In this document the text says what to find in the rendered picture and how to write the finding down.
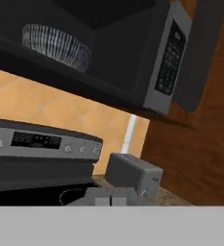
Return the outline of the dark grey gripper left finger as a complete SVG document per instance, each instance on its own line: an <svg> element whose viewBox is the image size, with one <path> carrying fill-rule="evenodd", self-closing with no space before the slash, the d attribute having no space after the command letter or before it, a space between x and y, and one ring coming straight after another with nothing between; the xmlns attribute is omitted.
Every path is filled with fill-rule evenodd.
<svg viewBox="0 0 224 246"><path fill-rule="evenodd" d="M110 192L103 187L90 187L85 196L72 203L70 206L98 206L108 207L111 204Z"/></svg>

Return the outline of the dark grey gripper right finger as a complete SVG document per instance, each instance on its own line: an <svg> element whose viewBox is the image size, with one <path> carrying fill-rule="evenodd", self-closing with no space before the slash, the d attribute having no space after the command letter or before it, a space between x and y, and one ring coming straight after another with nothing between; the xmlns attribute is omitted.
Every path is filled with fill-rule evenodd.
<svg viewBox="0 0 224 246"><path fill-rule="evenodd" d="M112 206L139 206L140 200L132 187L117 187L111 191Z"/></svg>

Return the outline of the black and silver microwave oven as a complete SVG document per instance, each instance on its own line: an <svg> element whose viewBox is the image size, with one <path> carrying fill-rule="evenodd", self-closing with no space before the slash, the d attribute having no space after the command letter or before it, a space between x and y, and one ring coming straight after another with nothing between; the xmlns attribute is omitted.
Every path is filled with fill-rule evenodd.
<svg viewBox="0 0 224 246"><path fill-rule="evenodd" d="M181 0L0 0L0 70L168 114L191 25Z"/></svg>

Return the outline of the grey toaster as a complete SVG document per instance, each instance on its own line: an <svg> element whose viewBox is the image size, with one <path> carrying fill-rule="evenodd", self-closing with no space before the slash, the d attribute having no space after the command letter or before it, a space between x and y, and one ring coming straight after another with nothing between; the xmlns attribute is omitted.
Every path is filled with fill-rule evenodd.
<svg viewBox="0 0 224 246"><path fill-rule="evenodd" d="M117 187L133 187L140 197L154 198L158 194L163 170L157 165L131 154L112 153L105 179Z"/></svg>

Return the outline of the silver and black stove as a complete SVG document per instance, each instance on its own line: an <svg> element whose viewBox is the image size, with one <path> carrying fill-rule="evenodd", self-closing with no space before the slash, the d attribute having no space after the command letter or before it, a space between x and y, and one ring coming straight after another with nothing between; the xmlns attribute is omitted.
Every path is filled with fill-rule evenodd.
<svg viewBox="0 0 224 246"><path fill-rule="evenodd" d="M95 186L92 172L103 146L97 136L0 119L0 139L0 206L65 206Z"/></svg>

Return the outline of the brown wooden cupboard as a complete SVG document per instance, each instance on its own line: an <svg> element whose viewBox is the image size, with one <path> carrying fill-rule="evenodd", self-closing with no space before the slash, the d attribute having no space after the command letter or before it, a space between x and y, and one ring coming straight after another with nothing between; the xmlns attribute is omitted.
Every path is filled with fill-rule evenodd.
<svg viewBox="0 0 224 246"><path fill-rule="evenodd" d="M162 186L193 205L224 206L224 21L199 107L173 103L169 121L149 124L142 157L159 165Z"/></svg>

